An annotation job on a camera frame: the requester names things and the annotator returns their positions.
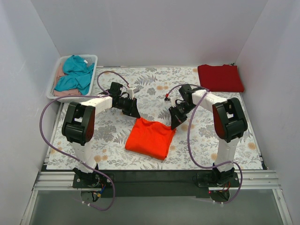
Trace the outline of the orange t-shirt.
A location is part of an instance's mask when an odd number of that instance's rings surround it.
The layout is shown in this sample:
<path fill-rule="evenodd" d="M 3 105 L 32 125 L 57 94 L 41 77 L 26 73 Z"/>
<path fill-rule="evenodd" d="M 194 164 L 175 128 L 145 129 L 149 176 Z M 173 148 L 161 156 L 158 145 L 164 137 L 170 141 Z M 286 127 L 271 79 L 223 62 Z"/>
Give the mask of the orange t-shirt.
<path fill-rule="evenodd" d="M 136 120 L 125 149 L 158 160 L 165 160 L 176 130 L 158 121 Z"/>

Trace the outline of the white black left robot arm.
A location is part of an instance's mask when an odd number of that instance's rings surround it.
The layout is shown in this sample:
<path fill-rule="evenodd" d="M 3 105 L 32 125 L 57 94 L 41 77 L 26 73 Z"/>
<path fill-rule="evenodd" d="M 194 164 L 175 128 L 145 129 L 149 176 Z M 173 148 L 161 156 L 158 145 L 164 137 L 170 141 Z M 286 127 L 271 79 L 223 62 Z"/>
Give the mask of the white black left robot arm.
<path fill-rule="evenodd" d="M 122 110 L 124 115 L 140 118 L 137 109 L 137 99 L 134 94 L 139 88 L 128 88 L 122 92 L 123 85 L 112 82 L 108 90 L 104 90 L 96 98 L 68 105 L 67 113 L 62 126 L 62 134 L 70 142 L 79 165 L 73 169 L 78 179 L 88 187 L 99 185 L 100 175 L 94 170 L 97 163 L 92 156 L 91 139 L 94 134 L 95 117 L 111 108 Z"/>

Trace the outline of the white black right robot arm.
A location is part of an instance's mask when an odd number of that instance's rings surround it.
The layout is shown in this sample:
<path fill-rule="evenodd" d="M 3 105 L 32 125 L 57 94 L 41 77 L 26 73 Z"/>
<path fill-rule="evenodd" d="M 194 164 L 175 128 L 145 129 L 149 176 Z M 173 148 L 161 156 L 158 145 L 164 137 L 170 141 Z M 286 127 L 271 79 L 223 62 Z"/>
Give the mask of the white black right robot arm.
<path fill-rule="evenodd" d="M 168 109 L 171 115 L 171 129 L 174 130 L 187 120 L 187 114 L 195 114 L 202 107 L 213 114 L 214 129 L 218 136 L 217 158 L 212 166 L 209 183 L 223 186 L 234 177 L 234 156 L 239 140 L 248 129 L 248 123 L 237 98 L 226 99 L 212 94 L 207 88 L 195 84 L 177 86 L 181 99 L 165 96 L 171 103 Z"/>

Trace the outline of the pink t-shirt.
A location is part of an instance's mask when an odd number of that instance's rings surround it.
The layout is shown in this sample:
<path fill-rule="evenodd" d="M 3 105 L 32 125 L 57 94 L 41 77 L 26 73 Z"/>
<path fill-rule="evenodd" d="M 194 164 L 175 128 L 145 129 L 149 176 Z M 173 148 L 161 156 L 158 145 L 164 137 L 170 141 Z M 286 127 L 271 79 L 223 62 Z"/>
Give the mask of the pink t-shirt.
<path fill-rule="evenodd" d="M 54 87 L 56 88 L 56 85 L 59 81 L 59 79 L 63 76 L 65 76 L 64 72 L 63 72 L 63 65 L 60 64 L 59 67 L 56 70 L 56 75 L 55 75 L 55 79 L 54 79 Z M 53 90 L 53 94 L 56 97 L 61 97 L 61 96 L 74 96 L 74 95 L 81 95 L 81 92 L 78 89 L 69 89 L 69 90 L 64 90 L 64 91 L 57 91 L 56 89 Z"/>

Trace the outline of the folded dark red t-shirt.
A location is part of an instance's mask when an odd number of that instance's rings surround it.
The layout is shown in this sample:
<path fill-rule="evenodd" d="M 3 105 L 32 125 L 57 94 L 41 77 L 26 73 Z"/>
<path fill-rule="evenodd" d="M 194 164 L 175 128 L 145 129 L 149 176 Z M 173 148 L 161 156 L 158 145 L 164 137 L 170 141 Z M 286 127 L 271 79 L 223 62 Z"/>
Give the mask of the folded dark red t-shirt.
<path fill-rule="evenodd" d="M 202 87 L 212 92 L 244 92 L 238 67 L 233 65 L 200 65 L 197 68 Z"/>

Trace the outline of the teal t-shirt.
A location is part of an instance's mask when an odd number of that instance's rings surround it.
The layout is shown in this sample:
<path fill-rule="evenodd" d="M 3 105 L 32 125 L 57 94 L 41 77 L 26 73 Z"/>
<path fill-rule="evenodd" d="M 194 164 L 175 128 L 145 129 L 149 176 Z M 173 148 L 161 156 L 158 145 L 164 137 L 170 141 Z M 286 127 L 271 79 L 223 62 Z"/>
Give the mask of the teal t-shirt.
<path fill-rule="evenodd" d="M 87 61 L 79 55 L 72 55 L 63 63 L 65 76 L 56 85 L 57 91 L 78 89 L 81 95 L 87 95 L 90 87 L 94 64 L 87 66 Z"/>

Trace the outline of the white plastic laundry basket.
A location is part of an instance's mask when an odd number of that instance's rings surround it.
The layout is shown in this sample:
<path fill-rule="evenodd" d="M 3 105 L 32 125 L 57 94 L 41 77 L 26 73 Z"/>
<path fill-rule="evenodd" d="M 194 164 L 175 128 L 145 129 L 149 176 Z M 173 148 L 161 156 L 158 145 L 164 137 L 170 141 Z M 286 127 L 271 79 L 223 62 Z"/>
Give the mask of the white plastic laundry basket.
<path fill-rule="evenodd" d="M 91 77 L 91 82 L 90 82 L 90 87 L 89 87 L 89 91 L 87 93 L 86 96 L 91 96 L 91 92 L 92 92 L 92 86 L 94 83 L 94 78 L 95 78 L 95 74 L 96 74 L 96 68 L 97 68 L 97 63 L 98 63 L 98 57 L 96 55 L 92 55 L 92 54 L 81 54 L 79 55 L 80 57 L 82 57 L 84 60 L 87 61 L 87 66 L 90 66 L 92 64 L 94 64 L 94 68 L 93 68 L 93 73 L 92 73 L 92 77 Z M 59 58 L 54 66 L 50 81 L 47 85 L 47 91 L 46 91 L 46 96 L 48 99 L 53 100 L 56 99 L 57 96 L 54 95 L 54 80 L 56 77 L 56 72 L 57 69 L 59 68 L 60 65 L 62 65 L 69 57 L 71 57 L 71 55 L 68 56 L 63 56 L 61 58 Z M 61 98 L 58 99 L 59 102 L 61 103 L 70 103 L 70 102 L 83 102 L 85 101 L 85 98 L 81 95 L 80 97 L 75 97 L 75 96 L 70 96 L 67 98 Z"/>

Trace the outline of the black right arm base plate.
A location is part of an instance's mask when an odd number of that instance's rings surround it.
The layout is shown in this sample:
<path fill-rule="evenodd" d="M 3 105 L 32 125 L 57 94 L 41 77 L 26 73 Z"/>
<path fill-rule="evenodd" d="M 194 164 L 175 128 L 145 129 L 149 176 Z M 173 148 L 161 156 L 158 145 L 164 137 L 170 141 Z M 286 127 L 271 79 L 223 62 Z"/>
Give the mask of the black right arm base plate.
<path fill-rule="evenodd" d="M 227 172 L 219 172 L 217 169 L 199 170 L 193 181 L 200 188 L 237 188 L 240 185 L 238 174 L 233 168 Z"/>

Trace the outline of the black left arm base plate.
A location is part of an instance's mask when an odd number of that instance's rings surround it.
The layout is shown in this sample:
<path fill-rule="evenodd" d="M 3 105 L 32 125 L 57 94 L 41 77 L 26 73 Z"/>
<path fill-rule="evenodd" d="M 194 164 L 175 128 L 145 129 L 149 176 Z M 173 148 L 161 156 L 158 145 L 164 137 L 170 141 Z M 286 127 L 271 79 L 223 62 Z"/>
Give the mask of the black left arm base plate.
<path fill-rule="evenodd" d="M 73 179 L 73 188 L 112 188 L 111 182 L 103 175 L 95 173 L 75 174 Z"/>

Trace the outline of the aluminium rail frame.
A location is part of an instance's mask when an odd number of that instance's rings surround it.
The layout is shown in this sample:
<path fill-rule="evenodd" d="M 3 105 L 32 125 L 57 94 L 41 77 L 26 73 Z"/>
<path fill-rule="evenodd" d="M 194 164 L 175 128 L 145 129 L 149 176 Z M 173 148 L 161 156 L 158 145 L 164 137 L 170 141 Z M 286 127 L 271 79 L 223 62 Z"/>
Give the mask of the aluminium rail frame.
<path fill-rule="evenodd" d="M 274 171 L 242 172 L 218 188 L 201 183 L 202 171 L 109 171 L 115 188 L 96 201 L 73 172 L 41 172 L 24 213 L 23 225 L 291 225 Z"/>

